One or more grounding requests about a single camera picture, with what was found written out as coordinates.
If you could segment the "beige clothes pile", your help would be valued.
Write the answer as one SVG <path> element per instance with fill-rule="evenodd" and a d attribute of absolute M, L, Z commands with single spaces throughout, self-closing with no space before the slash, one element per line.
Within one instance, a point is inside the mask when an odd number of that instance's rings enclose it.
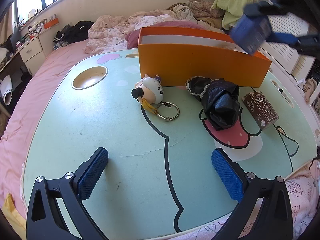
<path fill-rule="evenodd" d="M 212 9 L 212 4 L 210 1 L 190 0 L 173 4 L 167 9 L 171 10 L 179 20 L 193 21 L 221 29 L 225 11 L 219 8 Z"/>

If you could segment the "white bedside drawer cabinet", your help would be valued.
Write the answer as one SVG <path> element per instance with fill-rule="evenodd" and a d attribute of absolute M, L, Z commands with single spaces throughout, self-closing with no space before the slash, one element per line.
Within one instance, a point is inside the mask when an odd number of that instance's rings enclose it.
<path fill-rule="evenodd" d="M 37 73 L 46 59 L 38 37 L 33 38 L 20 49 L 20 56 L 32 76 Z"/>

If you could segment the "blue tin box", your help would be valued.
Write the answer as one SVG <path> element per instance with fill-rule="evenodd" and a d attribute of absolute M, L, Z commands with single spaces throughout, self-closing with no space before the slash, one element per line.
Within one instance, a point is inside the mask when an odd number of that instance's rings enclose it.
<path fill-rule="evenodd" d="M 243 14 L 229 35 L 237 46 L 253 55 L 271 33 L 272 27 L 267 16 L 248 17 Z"/>

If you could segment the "orange shelf organizer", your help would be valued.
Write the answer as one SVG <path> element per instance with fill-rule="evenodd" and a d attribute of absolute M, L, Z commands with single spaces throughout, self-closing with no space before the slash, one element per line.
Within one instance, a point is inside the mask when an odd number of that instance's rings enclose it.
<path fill-rule="evenodd" d="M 44 24 L 44 28 L 45 29 L 51 28 L 51 27 L 53 27 L 54 25 L 56 25 L 58 23 L 59 23 L 59 19 L 55 18 L 53 20 L 48 21 L 46 24 Z"/>

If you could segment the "green cartoon lap table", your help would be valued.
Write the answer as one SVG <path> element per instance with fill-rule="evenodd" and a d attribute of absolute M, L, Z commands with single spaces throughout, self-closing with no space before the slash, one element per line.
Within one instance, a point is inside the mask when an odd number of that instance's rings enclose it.
<path fill-rule="evenodd" d="M 278 121 L 260 129 L 242 106 L 232 128 L 216 131 L 184 87 L 165 88 L 172 106 L 161 106 L 160 116 L 144 111 L 131 95 L 139 61 L 127 55 L 87 58 L 60 83 L 31 142 L 25 200 L 38 176 L 61 178 L 103 147 L 108 164 L 84 206 L 109 239 L 213 234 L 236 205 L 212 166 L 213 150 L 268 179 L 288 177 L 315 157 L 313 129 L 273 74 L 259 90 Z"/>

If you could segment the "pink bed sheet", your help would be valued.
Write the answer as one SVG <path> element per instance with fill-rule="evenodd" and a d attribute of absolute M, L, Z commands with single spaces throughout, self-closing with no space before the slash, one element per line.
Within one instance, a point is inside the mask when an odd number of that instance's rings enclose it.
<path fill-rule="evenodd" d="M 60 47 L 49 54 L 22 93 L 1 137 L 1 205 L 8 194 L 25 218 L 21 178 L 33 134 L 50 98 L 68 71 L 81 60 L 87 40 Z"/>

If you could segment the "orange cardboard box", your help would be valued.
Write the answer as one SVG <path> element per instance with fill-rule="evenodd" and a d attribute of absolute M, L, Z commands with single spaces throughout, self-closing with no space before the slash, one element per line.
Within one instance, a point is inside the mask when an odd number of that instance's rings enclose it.
<path fill-rule="evenodd" d="M 194 76 L 260 87 L 271 61 L 249 55 L 230 36 L 180 27 L 145 27 L 138 40 L 140 74 L 159 75 L 163 86 L 183 86 Z"/>

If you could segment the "brown playing card box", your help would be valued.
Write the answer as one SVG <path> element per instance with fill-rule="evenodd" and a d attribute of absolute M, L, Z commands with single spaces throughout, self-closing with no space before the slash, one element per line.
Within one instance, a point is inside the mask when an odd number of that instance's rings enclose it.
<path fill-rule="evenodd" d="M 279 115 L 262 92 L 248 93 L 242 97 L 242 101 L 261 130 L 279 119 Z"/>

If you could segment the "black plastic bag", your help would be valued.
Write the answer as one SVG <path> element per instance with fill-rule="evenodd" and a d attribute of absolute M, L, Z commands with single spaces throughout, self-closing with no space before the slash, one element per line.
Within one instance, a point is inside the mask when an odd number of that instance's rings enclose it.
<path fill-rule="evenodd" d="M 204 114 L 216 131 L 233 127 L 240 112 L 240 88 L 224 79 L 213 80 L 205 87 L 201 104 Z"/>

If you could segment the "pig figurine keychain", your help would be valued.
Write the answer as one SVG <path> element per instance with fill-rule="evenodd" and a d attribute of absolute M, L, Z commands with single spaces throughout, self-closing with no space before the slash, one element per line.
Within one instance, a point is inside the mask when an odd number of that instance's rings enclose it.
<path fill-rule="evenodd" d="M 131 90 L 131 95 L 136 99 L 145 111 L 148 111 L 157 117 L 163 119 L 164 121 L 173 121 L 177 119 L 180 115 L 180 109 L 178 106 L 171 102 L 164 102 L 164 90 L 161 85 L 161 77 L 155 75 L 154 77 L 145 74 Z M 176 115 L 173 117 L 168 117 L 161 115 L 159 113 L 159 107 L 169 106 L 174 107 L 177 111 Z"/>

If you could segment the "pink floral quilt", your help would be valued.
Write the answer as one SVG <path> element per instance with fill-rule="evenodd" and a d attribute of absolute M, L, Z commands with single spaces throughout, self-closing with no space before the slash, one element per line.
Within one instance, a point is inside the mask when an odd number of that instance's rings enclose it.
<path fill-rule="evenodd" d="M 126 37 L 135 30 L 156 23 L 176 21 L 171 10 L 140 11 L 130 17 L 100 16 L 88 31 L 88 42 L 84 52 L 97 55 L 127 48 Z"/>

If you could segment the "black clothes pile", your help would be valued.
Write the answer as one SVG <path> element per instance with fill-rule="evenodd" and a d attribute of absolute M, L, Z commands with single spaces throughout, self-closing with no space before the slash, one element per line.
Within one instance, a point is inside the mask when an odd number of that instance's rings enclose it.
<path fill-rule="evenodd" d="M 79 21 L 73 26 L 66 25 L 56 33 L 53 39 L 53 50 L 88 39 L 88 31 L 93 24 L 91 21 Z"/>

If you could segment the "black lace fabric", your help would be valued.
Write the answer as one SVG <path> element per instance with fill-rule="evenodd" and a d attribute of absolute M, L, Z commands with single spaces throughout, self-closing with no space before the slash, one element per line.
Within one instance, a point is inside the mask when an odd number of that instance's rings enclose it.
<path fill-rule="evenodd" d="M 185 87 L 191 95 L 201 98 L 204 89 L 212 83 L 212 81 L 213 80 L 208 77 L 194 76 L 186 81 Z"/>

